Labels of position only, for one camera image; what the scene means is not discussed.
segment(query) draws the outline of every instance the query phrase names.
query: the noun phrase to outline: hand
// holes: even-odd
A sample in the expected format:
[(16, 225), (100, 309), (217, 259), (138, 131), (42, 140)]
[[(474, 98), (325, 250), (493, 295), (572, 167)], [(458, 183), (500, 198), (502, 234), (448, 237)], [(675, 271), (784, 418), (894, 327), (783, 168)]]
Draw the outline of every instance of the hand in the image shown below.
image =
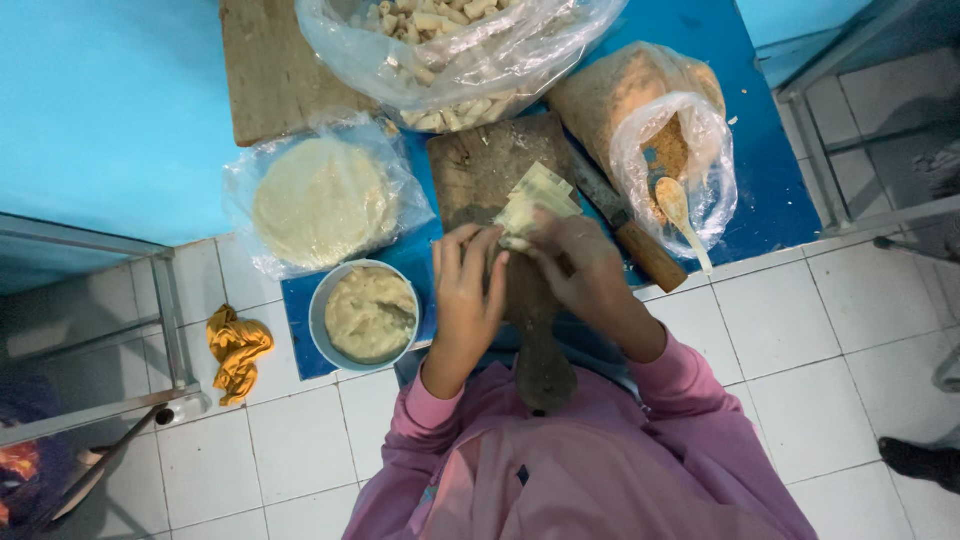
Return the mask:
[[(623, 259), (600, 225), (583, 216), (559, 219), (537, 210), (530, 251), (550, 289), (582, 321), (619, 345), (637, 362), (652, 362), (666, 347), (666, 332), (637, 300), (623, 277)], [(558, 264), (565, 255), (572, 275)]]
[[(448, 400), (460, 392), (470, 372), (487, 351), (507, 307), (507, 260), (493, 263), (490, 291), (484, 296), (487, 254), (503, 234), (502, 227), (467, 224), (433, 244), (434, 288), (437, 291), (437, 336), (423, 364), (420, 379), (433, 396)], [(461, 262), (461, 251), (467, 249)]]

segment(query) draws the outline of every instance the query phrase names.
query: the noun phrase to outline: black shoe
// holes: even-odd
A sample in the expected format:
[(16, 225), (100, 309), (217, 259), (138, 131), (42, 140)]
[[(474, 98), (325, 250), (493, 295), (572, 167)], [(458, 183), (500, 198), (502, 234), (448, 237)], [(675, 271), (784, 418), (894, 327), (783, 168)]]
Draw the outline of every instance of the black shoe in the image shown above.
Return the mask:
[(937, 482), (960, 495), (960, 450), (928, 450), (890, 437), (878, 443), (880, 457), (897, 474)]

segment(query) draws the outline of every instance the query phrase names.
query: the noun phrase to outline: knife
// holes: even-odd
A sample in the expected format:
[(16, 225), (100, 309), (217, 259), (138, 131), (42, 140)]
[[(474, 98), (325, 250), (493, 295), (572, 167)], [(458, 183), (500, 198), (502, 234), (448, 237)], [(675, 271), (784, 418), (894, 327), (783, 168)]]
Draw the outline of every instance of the knife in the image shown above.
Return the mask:
[(616, 240), (634, 262), (663, 289), (670, 292), (686, 281), (686, 272), (650, 234), (630, 219), (627, 203), (599, 171), (572, 144), (567, 142), (573, 157), (577, 186), (610, 223)]

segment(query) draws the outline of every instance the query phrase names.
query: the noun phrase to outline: pink sleeve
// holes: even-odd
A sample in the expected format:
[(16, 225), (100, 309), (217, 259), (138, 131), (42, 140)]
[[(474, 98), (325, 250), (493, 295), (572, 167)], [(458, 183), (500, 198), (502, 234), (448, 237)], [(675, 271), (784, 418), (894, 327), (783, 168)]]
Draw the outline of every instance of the pink sleeve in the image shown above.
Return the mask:
[(460, 434), (453, 412), (464, 395), (440, 400), (417, 378), (396, 397), (394, 419), (381, 450), (383, 469), (364, 487), (345, 539), (399, 538), (420, 506), (441, 460)]
[(666, 349), (648, 364), (630, 363), (651, 420), (696, 416), (708, 412), (742, 412), (740, 401), (727, 393), (713, 376), (707, 361), (677, 341), (666, 329)]

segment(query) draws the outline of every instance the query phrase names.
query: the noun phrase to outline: pink sweatshirt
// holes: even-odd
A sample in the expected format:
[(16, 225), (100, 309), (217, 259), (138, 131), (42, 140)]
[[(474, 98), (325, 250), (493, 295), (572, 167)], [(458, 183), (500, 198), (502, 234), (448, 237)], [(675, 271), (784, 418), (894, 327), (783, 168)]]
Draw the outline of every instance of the pink sweatshirt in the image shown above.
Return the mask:
[(668, 331), (663, 355), (630, 369), (647, 414), (579, 368), (547, 418), (500, 363), (447, 401), (418, 376), (344, 538), (816, 538), (700, 354)]

